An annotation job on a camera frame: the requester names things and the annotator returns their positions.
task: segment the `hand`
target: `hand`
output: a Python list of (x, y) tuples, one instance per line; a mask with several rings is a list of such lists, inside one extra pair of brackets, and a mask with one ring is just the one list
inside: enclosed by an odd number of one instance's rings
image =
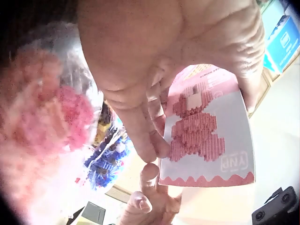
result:
[(145, 162), (170, 150), (154, 124), (164, 119), (160, 94), (186, 66), (234, 73), (254, 110), (265, 49), (254, 0), (81, 0), (78, 9), (89, 68)]
[(179, 212), (181, 196), (171, 198), (168, 186), (156, 183), (159, 169), (147, 164), (141, 172), (141, 192), (134, 192), (121, 216), (119, 225), (170, 225)]

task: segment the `pink card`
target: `pink card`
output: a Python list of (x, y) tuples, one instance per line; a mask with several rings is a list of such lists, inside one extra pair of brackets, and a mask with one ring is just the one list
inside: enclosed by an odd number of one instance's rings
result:
[(179, 73), (169, 90), (160, 184), (228, 187), (255, 181), (253, 144), (234, 74), (215, 66)]

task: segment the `gray object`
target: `gray object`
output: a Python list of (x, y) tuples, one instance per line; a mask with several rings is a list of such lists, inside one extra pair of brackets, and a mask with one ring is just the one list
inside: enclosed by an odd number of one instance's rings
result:
[(96, 224), (103, 225), (105, 212), (106, 209), (88, 202), (81, 216)]

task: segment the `clear plastic packaging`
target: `clear plastic packaging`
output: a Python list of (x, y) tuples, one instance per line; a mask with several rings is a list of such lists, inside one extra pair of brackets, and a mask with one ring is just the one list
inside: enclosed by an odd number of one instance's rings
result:
[(114, 185), (119, 174), (129, 163), (134, 147), (123, 123), (106, 103), (103, 103), (98, 133), (100, 135), (96, 137), (100, 139), (96, 138), (92, 155), (86, 158), (84, 173), (77, 182), (103, 194)]
[(95, 138), (103, 94), (77, 25), (50, 23), (20, 42), (0, 80), (1, 188), (26, 223), (53, 225)]

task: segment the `pink wavy border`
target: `pink wavy border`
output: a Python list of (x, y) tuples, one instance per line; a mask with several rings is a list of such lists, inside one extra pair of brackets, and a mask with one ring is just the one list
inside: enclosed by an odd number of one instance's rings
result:
[(187, 179), (187, 181), (184, 181), (181, 177), (174, 181), (170, 177), (166, 177), (165, 179), (160, 179), (159, 183), (162, 185), (174, 185), (181, 187), (231, 187), (254, 183), (254, 174), (249, 172), (245, 178), (241, 178), (239, 175), (234, 174), (226, 181), (220, 176), (215, 176), (211, 181), (207, 181), (204, 176), (199, 177), (197, 181), (195, 181), (191, 176)]

